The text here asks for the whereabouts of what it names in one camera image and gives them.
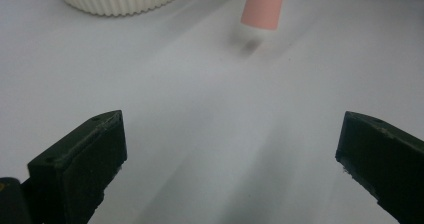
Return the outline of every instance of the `pink marker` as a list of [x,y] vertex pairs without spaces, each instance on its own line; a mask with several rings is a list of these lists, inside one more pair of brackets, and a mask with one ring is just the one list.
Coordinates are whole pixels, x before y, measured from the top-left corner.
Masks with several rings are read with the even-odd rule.
[[241,22],[258,28],[276,30],[283,0],[246,0]]

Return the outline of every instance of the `white table surface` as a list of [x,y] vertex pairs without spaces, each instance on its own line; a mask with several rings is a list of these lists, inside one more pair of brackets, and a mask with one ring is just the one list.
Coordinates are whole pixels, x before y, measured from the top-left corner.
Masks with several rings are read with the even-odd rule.
[[90,223],[397,223],[334,155],[347,110],[424,139],[424,0],[284,0],[266,33],[244,1],[0,0],[0,176],[121,109],[129,159]]

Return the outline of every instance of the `pink cylinder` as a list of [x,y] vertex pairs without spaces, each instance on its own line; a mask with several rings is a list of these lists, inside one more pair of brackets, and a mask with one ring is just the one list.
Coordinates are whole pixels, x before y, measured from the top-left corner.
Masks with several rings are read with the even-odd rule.
[[283,0],[246,0],[241,22],[258,28],[276,30]]

